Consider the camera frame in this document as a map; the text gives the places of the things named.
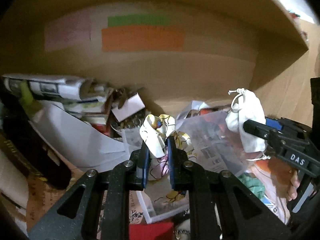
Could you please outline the right hand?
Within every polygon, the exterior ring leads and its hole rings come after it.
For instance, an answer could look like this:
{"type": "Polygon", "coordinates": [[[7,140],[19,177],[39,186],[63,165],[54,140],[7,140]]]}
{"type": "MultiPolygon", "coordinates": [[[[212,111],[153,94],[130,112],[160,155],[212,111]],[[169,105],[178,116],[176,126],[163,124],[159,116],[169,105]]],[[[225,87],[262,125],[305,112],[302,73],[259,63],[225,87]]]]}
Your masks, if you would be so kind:
{"type": "Polygon", "coordinates": [[[293,172],[292,177],[290,179],[290,185],[289,185],[289,189],[287,191],[287,201],[292,201],[294,199],[297,198],[297,189],[300,186],[300,180],[298,178],[298,172],[297,170],[295,170],[295,172],[293,172]]]}

